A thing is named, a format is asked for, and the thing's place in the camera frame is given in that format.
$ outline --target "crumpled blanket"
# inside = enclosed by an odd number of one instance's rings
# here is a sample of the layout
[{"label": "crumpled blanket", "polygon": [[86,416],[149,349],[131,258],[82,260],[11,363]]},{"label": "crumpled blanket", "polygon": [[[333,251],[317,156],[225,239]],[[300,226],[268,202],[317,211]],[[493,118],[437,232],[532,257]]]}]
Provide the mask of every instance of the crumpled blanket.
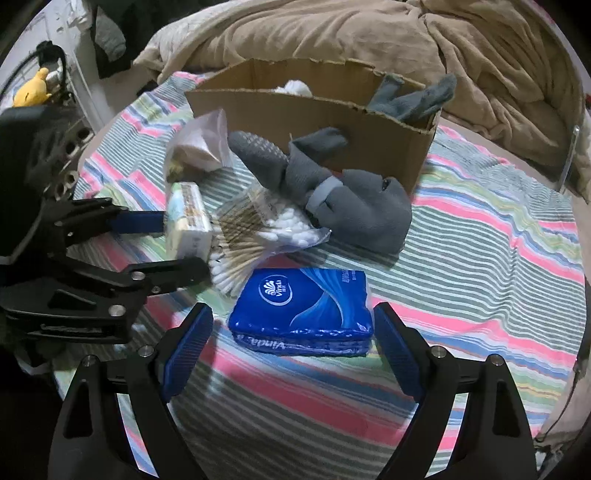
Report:
[{"label": "crumpled blanket", "polygon": [[[252,57],[352,58],[427,85],[453,72],[446,115],[554,174],[583,121],[570,57],[518,0],[233,0],[164,27],[135,63],[162,82]],[[579,150],[578,187],[589,199],[591,162]]]}]

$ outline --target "small box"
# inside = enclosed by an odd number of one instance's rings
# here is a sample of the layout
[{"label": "small box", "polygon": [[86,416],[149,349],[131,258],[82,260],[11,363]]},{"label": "small box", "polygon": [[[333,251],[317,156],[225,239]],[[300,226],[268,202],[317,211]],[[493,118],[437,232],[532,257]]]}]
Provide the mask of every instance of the small box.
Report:
[{"label": "small box", "polygon": [[[349,145],[323,166],[334,171],[360,168],[394,177],[411,194],[433,141],[439,112],[409,125],[367,110],[384,75],[354,60],[250,59],[222,70],[185,95],[195,117],[222,108],[228,132],[244,130],[259,135],[284,153],[292,138],[324,127],[339,128]],[[424,88],[403,79],[399,95]],[[288,80],[301,80],[314,96],[274,91]]]},{"label": "small box", "polygon": [[199,257],[207,261],[213,229],[196,184],[182,181],[170,187],[165,235],[169,259]]}]

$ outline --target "tissue pack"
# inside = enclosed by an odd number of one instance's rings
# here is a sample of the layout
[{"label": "tissue pack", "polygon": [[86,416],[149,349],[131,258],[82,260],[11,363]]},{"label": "tissue pack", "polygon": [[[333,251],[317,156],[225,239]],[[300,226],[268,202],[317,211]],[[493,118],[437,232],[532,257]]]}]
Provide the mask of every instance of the tissue pack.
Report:
[{"label": "tissue pack", "polygon": [[327,268],[255,270],[230,318],[234,340],[276,355],[364,355],[374,324],[365,273]]}]

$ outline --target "plastic bag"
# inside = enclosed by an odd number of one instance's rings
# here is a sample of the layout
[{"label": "plastic bag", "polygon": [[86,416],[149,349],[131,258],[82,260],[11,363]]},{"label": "plastic bag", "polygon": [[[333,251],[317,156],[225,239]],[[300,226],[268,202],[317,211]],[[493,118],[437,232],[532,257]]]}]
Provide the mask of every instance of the plastic bag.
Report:
[{"label": "plastic bag", "polygon": [[189,120],[168,143],[164,159],[166,195],[178,181],[199,180],[208,172],[233,167],[236,155],[228,147],[224,110],[215,110]]},{"label": "plastic bag", "polygon": [[212,283],[232,297],[267,258],[313,247],[330,235],[326,228],[314,228],[297,205],[257,181],[214,211],[212,226]]}]

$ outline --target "white box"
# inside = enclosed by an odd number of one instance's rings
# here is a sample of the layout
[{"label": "white box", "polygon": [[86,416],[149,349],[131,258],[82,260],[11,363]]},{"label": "white box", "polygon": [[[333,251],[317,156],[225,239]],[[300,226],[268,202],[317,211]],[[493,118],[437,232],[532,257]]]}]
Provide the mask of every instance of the white box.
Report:
[{"label": "white box", "polygon": [[196,184],[181,181],[171,185],[165,235],[169,259],[199,257],[207,261],[213,229]]}]

